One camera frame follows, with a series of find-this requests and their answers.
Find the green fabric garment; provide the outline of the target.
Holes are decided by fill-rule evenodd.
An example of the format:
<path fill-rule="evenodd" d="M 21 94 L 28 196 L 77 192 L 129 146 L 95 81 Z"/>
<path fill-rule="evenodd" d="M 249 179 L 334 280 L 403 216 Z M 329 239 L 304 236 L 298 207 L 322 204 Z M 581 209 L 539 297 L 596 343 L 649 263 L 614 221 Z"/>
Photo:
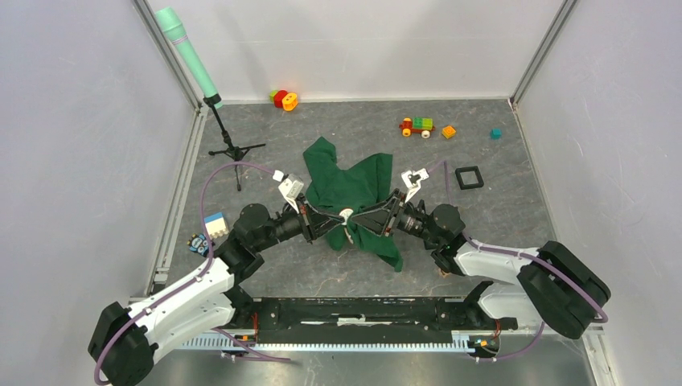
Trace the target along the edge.
<path fill-rule="evenodd" d="M 392 192 L 391 154 L 373 154 L 348 169 L 341 169 L 335 145 L 320 137 L 302 156 L 311 177 L 305 196 L 317 209 L 335 214 L 351 209 L 356 214 L 387 199 Z M 351 233 L 355 248 L 377 255 L 397 272 L 403 269 L 403 258 L 392 237 L 377 236 L 351 220 L 325 235 L 331 249 L 339 251 L 350 244 L 344 227 Z"/>

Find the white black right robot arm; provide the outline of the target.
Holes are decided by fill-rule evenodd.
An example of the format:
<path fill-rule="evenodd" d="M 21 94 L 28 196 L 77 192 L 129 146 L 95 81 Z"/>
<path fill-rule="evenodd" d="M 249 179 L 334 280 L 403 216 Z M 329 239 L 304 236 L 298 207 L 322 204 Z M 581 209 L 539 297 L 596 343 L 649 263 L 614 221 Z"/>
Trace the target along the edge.
<path fill-rule="evenodd" d="M 464 307 L 466 321 L 484 328 L 495 319 L 545 323 L 578 339 L 593 323 L 606 323 L 611 292 L 606 283 L 562 243 L 509 248 L 468 236 L 458 208 L 449 203 L 427 211 L 394 191 L 388 199 L 360 210 L 350 222 L 377 236 L 395 231 L 421 239 L 435 265 L 461 277 L 484 277 L 491 284 Z"/>

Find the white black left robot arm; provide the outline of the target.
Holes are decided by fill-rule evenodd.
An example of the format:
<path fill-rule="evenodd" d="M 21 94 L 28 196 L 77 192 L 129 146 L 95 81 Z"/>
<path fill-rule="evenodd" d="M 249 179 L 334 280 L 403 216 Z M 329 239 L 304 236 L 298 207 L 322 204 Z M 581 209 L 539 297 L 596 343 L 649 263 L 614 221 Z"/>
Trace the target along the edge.
<path fill-rule="evenodd" d="M 261 251 L 296 236 L 308 241 L 344 225 L 353 210 L 313 207 L 303 195 L 276 217 L 265 205 L 245 206 L 227 239 L 207 246 L 207 258 L 173 285 L 130 306 L 113 302 L 88 345 L 98 385 L 137 385 L 153 366 L 187 340 L 215 327 L 246 326 L 251 298 L 240 288 L 264 263 Z"/>

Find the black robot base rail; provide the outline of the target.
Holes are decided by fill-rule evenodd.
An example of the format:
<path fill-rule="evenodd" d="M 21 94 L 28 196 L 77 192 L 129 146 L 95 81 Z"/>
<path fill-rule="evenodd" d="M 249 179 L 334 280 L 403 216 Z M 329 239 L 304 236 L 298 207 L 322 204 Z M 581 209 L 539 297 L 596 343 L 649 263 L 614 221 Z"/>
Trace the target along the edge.
<path fill-rule="evenodd" d="M 478 304 L 484 281 L 466 297 L 247 298 L 241 292 L 229 330 L 254 331 L 259 343 L 449 343 L 453 331 L 515 330 L 513 317 Z"/>

